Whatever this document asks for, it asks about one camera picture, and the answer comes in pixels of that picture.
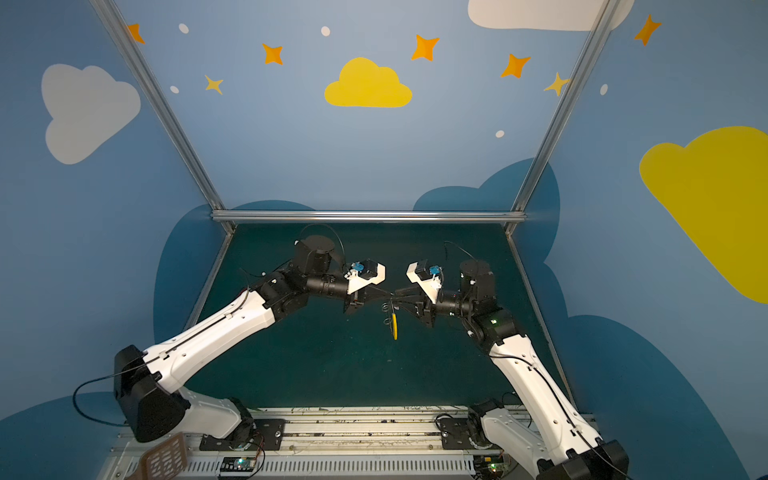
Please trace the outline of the large keyring with yellow grip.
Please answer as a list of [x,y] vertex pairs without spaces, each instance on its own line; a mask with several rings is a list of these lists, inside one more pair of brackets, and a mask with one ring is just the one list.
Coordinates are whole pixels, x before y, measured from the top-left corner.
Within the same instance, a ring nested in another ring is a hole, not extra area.
[[397,319],[398,306],[392,299],[390,299],[382,305],[382,311],[387,314],[387,317],[384,320],[384,324],[390,328],[393,340],[397,341],[399,336]]

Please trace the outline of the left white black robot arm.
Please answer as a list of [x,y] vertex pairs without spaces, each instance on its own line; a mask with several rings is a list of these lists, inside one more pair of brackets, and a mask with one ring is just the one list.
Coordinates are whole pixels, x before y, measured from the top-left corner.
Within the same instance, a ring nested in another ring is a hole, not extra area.
[[311,235],[295,242],[292,259],[246,286],[231,303],[182,333],[141,350],[130,345],[114,358],[114,396],[134,438],[148,443],[178,433],[201,434],[234,450],[254,444],[257,427],[237,399],[186,388],[187,381],[249,336],[304,308],[313,296],[339,299],[351,314],[387,297],[383,264],[346,263],[340,240]]

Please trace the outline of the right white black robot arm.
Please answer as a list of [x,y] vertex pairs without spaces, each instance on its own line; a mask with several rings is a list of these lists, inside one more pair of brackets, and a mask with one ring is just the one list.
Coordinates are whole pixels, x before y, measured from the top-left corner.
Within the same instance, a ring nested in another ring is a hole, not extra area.
[[411,285],[392,302],[427,325],[439,316],[459,319],[468,336],[501,371],[528,412],[525,426],[500,403],[472,409],[483,440],[500,447],[535,479],[625,479],[629,457],[606,441],[572,405],[549,374],[512,313],[500,305],[490,265],[475,257],[459,267],[457,290],[444,287],[443,270],[428,260],[406,270]]

